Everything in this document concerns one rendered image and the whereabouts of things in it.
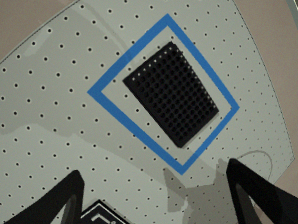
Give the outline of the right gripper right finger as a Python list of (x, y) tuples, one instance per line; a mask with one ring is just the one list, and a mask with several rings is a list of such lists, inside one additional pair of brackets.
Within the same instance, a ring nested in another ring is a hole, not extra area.
[(298, 224), (298, 197), (269, 183), (237, 159), (229, 159), (226, 177), (238, 224), (262, 224), (250, 197), (273, 224)]

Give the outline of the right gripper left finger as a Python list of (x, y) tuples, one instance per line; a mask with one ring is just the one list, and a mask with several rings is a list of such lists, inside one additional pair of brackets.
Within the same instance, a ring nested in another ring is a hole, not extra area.
[(80, 224), (84, 186), (80, 172), (72, 171), (40, 200), (4, 224), (51, 224), (65, 204), (61, 224)]

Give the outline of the blue tape outline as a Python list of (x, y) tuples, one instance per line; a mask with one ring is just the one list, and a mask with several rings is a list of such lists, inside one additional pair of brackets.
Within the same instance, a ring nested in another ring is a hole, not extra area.
[[(138, 127), (136, 123), (133, 123), (133, 121), (130, 120), (129, 117), (126, 116), (120, 108), (117, 108), (116, 105), (114, 105), (112, 101), (110, 101), (108, 97), (106, 97), (104, 93), (101, 92), (102, 89), (104, 89), (106, 85), (108, 85), (110, 81), (112, 81), (114, 77), (118, 75), (118, 72), (120, 72), (121, 69), (124, 68), (125, 65), (128, 64), (129, 61), (132, 60), (133, 57), (136, 56), (142, 48), (145, 48), (146, 45), (148, 45), (150, 41), (154, 39), (154, 37), (160, 34), (160, 32), (164, 30), (166, 26), (168, 26), (170, 30), (172, 30), (174, 34), (176, 34), (178, 39), (182, 41), (182, 44), (184, 44), (185, 47), (189, 49), (189, 52), (192, 53), (194, 59), (196, 59), (198, 63), (200, 63), (201, 67), (205, 69), (205, 72), (208, 73), (210, 79), (213, 80), (213, 83), (217, 85), (217, 88), (220, 89), (222, 95), (225, 96), (227, 103), (231, 105), (230, 112), (227, 113), (225, 117), (223, 117), (223, 120), (220, 124), (217, 125), (217, 128), (214, 129), (212, 133), (210, 133), (208, 139), (206, 139), (204, 143), (201, 144), (201, 147), (193, 153), (192, 157), (190, 157), (190, 159), (186, 161), (184, 165), (181, 165), (176, 159), (173, 159), (173, 157), (170, 156), (164, 148), (161, 148), (160, 145), (158, 145), (156, 141), (152, 139), (152, 137), (146, 135), (146, 133), (142, 131), (142, 129)], [(188, 171), (190, 165), (192, 165), (194, 161), (196, 161), (198, 157), (201, 156), (201, 153), (209, 147), (210, 143), (212, 143), (212, 141), (216, 139), (218, 133), (222, 131), (223, 127), (225, 127), (225, 125), (229, 123), (231, 117), (233, 117), (235, 115), (235, 112), (237, 112), (239, 109), (237, 101), (235, 101), (234, 97), (230, 95), (229, 91), (227, 91), (227, 88), (225, 87), (225, 84), (222, 83), (220, 77), (217, 76), (217, 73), (214, 72), (214, 69), (212, 67), (210, 67), (210, 64), (208, 63), (208, 61), (206, 61), (205, 57), (201, 55), (200, 51), (198, 51), (196, 45), (194, 45), (192, 43), (192, 40), (190, 40), (189, 37), (185, 35), (185, 32), (182, 31), (180, 27), (178, 27), (178, 24), (174, 22), (172, 16), (170, 16), (169, 14), (166, 14), (164, 18), (158, 20), (158, 22), (154, 24), (154, 26), (150, 28), (150, 30), (146, 32), (146, 34), (142, 35), (140, 39), (138, 39), (136, 43), (134, 43), (132, 47), (130, 47), (128, 51), (126, 51), (124, 55), (122, 55), (120, 59), (118, 59), (116, 63), (114, 63), (112, 67), (110, 67), (108, 71), (106, 71), (104, 75), (102, 75), (100, 79), (98, 79), (96, 83), (92, 85), (92, 88), (89, 89), (88, 93), (90, 96), (93, 97), (94, 100), (97, 101), (98, 104), (101, 105), (101, 107), (104, 107), (106, 111), (108, 111), (110, 115), (114, 117), (114, 119), (120, 121), (120, 123), (124, 125), (126, 129), (129, 129), (129, 131), (132, 132), (133, 135), (137, 137), (137, 139), (140, 139), (142, 143), (146, 145), (146, 147), (152, 149), (152, 151), (156, 153), (156, 155), (160, 156), (161, 159), (165, 161), (165, 163), (168, 163), (170, 167), (176, 169), (176, 171), (180, 173), (181, 176), (184, 175), (186, 171)]]

